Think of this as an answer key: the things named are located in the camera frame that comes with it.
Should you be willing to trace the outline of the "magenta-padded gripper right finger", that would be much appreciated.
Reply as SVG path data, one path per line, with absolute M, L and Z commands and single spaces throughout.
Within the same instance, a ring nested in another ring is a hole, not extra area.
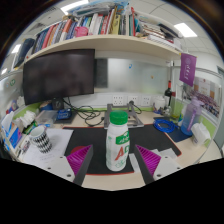
M 159 156 L 140 145 L 134 147 L 134 155 L 145 184 L 160 180 L 182 169 L 170 156 Z

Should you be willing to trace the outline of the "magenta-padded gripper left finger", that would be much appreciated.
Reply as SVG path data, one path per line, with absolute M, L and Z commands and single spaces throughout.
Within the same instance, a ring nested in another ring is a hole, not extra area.
M 93 146 L 77 146 L 68 156 L 60 156 L 46 171 L 81 186 L 93 156 Z

